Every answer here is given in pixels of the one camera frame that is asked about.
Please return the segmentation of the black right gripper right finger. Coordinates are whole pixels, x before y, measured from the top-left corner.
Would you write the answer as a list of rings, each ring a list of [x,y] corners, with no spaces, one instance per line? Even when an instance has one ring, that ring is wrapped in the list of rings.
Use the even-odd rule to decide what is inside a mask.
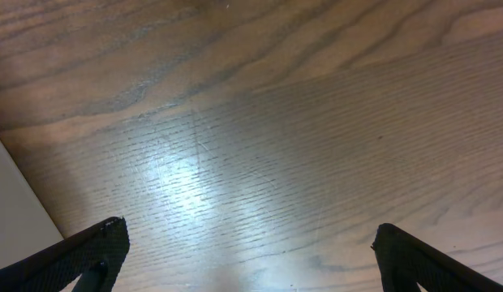
[[[378,226],[372,250],[384,292],[503,292],[503,285],[389,223]]]

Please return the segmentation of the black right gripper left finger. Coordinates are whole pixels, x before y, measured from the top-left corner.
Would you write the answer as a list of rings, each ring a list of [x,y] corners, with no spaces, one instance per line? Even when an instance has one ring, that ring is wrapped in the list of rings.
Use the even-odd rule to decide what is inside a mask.
[[[110,292],[130,249],[127,223],[109,217],[0,269],[0,291]]]

